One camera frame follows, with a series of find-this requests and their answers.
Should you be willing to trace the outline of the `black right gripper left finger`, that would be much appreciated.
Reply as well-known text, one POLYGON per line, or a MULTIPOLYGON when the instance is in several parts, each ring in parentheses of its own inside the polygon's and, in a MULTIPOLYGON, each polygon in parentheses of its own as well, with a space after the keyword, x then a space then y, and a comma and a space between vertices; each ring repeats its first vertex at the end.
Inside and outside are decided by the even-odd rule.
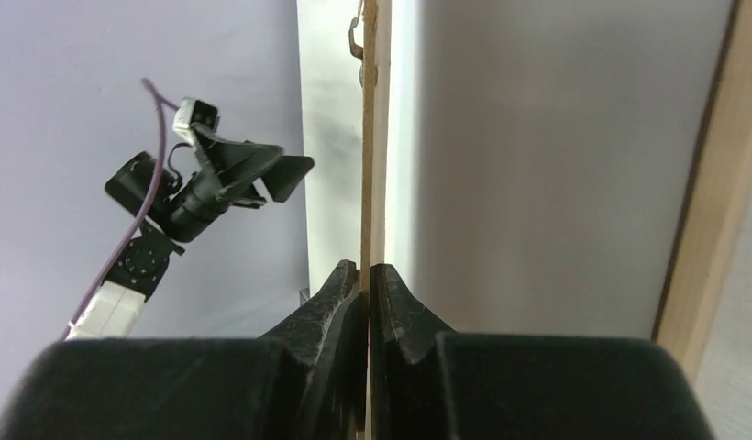
POLYGON ((349 260, 257 338, 53 344, 0 414, 0 439, 354 439, 363 428, 364 300, 349 260))

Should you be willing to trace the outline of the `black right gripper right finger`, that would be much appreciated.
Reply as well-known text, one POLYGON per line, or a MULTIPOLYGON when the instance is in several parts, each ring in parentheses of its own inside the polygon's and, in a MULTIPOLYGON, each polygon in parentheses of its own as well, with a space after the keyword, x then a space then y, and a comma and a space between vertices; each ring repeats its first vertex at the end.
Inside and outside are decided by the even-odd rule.
POLYGON ((460 333, 370 271, 376 439, 710 439, 671 355, 633 338, 460 333))

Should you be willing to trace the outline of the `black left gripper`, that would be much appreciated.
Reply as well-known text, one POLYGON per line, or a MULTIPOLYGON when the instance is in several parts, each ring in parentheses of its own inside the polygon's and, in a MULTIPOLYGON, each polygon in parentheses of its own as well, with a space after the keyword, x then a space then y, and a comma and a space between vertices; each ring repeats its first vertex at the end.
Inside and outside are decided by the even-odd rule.
POLYGON ((236 142, 216 133, 218 110, 204 101, 184 97, 172 130, 192 147, 200 166, 171 200, 161 222, 175 241, 189 243, 233 206, 259 209, 266 199, 254 182, 262 179, 271 199, 283 204, 315 166, 306 156, 283 156, 278 145, 236 142))

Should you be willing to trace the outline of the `brown frame backing board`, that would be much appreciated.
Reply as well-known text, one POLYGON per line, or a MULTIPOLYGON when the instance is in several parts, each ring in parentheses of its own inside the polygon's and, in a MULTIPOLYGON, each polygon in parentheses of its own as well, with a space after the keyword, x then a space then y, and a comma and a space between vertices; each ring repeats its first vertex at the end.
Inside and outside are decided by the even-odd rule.
POLYGON ((374 118, 375 92, 378 82, 377 35, 379 1, 360 1, 359 21, 362 25, 360 83, 362 90, 362 181, 360 226, 360 297, 366 318, 366 394, 364 439, 372 439, 370 386, 370 266, 373 227, 374 193, 374 118))

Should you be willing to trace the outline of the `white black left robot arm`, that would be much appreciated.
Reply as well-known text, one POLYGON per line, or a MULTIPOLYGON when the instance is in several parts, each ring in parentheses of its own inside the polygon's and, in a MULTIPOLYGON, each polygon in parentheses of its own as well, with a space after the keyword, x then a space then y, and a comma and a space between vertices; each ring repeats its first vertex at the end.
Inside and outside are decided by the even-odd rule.
POLYGON ((231 207, 286 202, 315 165, 277 145, 220 137, 218 110, 204 101, 186 97, 173 109, 176 146, 191 149, 199 168, 184 178, 171 165, 174 148, 162 144, 156 157, 141 152, 107 181, 106 193, 134 221, 67 324, 65 340, 126 336, 171 255, 182 255, 184 244, 231 207))

